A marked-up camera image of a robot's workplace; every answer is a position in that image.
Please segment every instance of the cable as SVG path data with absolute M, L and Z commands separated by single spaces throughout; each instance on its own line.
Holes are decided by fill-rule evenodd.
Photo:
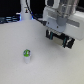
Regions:
M 35 17 L 35 16 L 32 14 L 32 11 L 31 11 L 31 9 L 30 9 L 29 6 L 28 6 L 28 2 L 27 2 L 27 0 L 25 0 L 25 2 L 26 2 L 26 5 L 27 5 L 27 8 L 28 8 L 30 14 L 33 16 L 33 18 L 34 18 L 35 20 L 37 20 L 38 22 L 43 23 L 42 20 L 38 20 L 38 18 Z

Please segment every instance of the white table surface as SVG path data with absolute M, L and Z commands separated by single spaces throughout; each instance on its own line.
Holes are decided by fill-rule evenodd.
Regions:
M 84 40 L 64 49 L 45 35 L 36 21 L 0 24 L 0 84 L 84 84 Z

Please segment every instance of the robotic arm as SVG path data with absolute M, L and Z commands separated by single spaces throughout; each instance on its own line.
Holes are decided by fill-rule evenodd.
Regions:
M 84 38 L 84 13 L 76 11 L 79 0 L 46 0 L 43 13 L 46 37 L 64 48 Z

